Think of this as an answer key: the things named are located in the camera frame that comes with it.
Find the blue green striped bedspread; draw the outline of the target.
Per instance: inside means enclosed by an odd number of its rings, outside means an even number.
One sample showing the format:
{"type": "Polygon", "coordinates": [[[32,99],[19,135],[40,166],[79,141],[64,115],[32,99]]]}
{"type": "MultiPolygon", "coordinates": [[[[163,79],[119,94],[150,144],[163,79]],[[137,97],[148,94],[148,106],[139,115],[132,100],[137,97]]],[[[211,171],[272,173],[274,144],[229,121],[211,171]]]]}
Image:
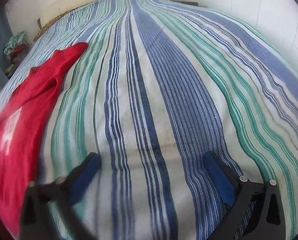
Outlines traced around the blue green striped bedspread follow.
{"type": "Polygon", "coordinates": [[[100,0],[36,42],[0,93],[55,50],[87,42],[48,120],[37,179],[90,152],[102,168],[78,217],[98,239],[207,239],[227,211],[204,166],[215,152],[251,181],[275,180],[286,238],[298,233],[298,74],[227,14],[169,0],[100,0]]]}

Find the red sweater with white print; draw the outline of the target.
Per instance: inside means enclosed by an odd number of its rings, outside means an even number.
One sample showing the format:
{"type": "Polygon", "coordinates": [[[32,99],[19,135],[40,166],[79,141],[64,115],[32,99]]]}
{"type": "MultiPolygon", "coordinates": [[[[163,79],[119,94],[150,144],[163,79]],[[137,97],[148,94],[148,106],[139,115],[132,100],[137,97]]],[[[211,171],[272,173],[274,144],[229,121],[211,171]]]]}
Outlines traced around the red sweater with white print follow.
{"type": "Polygon", "coordinates": [[[60,95],[66,73],[88,43],[55,50],[30,69],[0,112],[0,219],[17,236],[24,194],[37,177],[44,129],[60,95]]]}

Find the white wardrobe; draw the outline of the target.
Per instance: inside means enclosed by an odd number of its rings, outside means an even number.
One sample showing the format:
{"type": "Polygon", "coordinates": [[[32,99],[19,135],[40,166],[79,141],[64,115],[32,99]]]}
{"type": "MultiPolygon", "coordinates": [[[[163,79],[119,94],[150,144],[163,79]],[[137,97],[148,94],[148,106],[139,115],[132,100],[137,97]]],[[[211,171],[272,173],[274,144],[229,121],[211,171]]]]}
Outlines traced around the white wardrobe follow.
{"type": "Polygon", "coordinates": [[[298,61],[298,5],[294,0],[198,0],[247,22],[286,57],[298,61]]]}

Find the pile of colourful clothes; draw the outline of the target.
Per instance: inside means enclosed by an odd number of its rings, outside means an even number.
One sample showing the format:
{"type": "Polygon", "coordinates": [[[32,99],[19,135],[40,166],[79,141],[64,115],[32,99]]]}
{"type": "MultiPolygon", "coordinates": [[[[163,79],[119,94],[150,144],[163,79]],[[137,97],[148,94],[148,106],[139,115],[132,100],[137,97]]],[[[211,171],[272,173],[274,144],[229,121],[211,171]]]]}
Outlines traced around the pile of colourful clothes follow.
{"type": "Polygon", "coordinates": [[[12,36],[6,43],[3,49],[3,53],[10,63],[10,66],[4,71],[4,74],[7,78],[12,77],[15,70],[24,60],[29,51],[30,45],[31,44],[27,40],[27,34],[25,33],[25,31],[21,31],[15,36],[12,36]]]}

